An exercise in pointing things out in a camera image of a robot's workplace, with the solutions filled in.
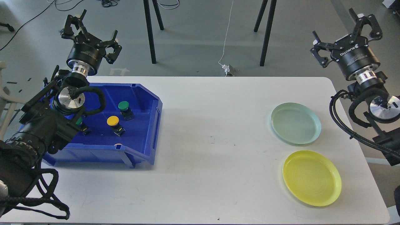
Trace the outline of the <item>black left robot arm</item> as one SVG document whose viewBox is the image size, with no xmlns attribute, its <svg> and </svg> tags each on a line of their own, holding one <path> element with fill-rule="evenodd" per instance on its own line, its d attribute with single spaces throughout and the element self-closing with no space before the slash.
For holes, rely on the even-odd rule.
<svg viewBox="0 0 400 225">
<path fill-rule="evenodd" d="M 106 108 L 103 91 L 90 86 L 88 76 L 97 74 L 102 59 L 113 64 L 122 47 L 116 40 L 103 41 L 90 34 L 80 17 L 68 15 L 61 30 L 63 39 L 74 42 L 66 60 L 69 70 L 56 66 L 51 79 L 29 101 L 1 91 L 1 101 L 9 104 L 1 125 L 1 139 L 16 104 L 23 104 L 19 120 L 22 128 L 8 140 L 1 140 L 1 215 L 12 209 L 35 211 L 56 219 L 69 219 L 69 207 L 54 194 L 59 180 L 53 168 L 41 168 L 43 157 L 55 154 L 80 131 L 81 117 L 98 114 Z"/>
</svg>

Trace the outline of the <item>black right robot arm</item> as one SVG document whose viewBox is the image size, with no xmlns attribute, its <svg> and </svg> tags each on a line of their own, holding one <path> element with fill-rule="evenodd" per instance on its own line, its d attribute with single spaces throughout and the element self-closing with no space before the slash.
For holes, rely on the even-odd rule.
<svg viewBox="0 0 400 225">
<path fill-rule="evenodd" d="M 344 78 L 354 81 L 347 91 L 341 90 L 332 96 L 329 112 L 350 138 L 382 152 L 391 166 L 399 165 L 399 128 L 386 132 L 378 126 L 396 122 L 400 112 L 399 96 L 389 94 L 384 87 L 387 76 L 376 71 L 380 62 L 369 47 L 371 41 L 382 39 L 383 32 L 373 14 L 356 14 L 352 8 L 349 13 L 355 21 L 354 30 L 334 43 L 322 42 L 313 31 L 315 40 L 310 52 L 319 64 L 326 68 L 330 62 L 336 62 Z M 339 98 L 351 100 L 348 113 L 354 123 L 376 131 L 377 136 L 372 141 L 343 123 L 336 111 Z"/>
</svg>

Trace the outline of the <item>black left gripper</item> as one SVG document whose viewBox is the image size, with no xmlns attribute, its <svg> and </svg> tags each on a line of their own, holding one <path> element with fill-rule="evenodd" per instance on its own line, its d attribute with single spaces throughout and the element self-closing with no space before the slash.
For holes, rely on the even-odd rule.
<svg viewBox="0 0 400 225">
<path fill-rule="evenodd" d="M 76 62 L 84 62 L 89 65 L 89 76 L 97 74 L 102 58 L 107 63 L 114 64 L 117 60 L 122 47 L 116 40 L 118 34 L 114 30 L 111 40 L 102 41 L 90 34 L 83 24 L 83 18 L 87 10 L 84 9 L 80 17 L 68 15 L 64 28 L 60 31 L 61 38 L 74 41 L 74 45 L 67 57 L 66 64 L 73 68 Z M 107 49 L 112 48 L 113 52 L 107 53 Z"/>
</svg>

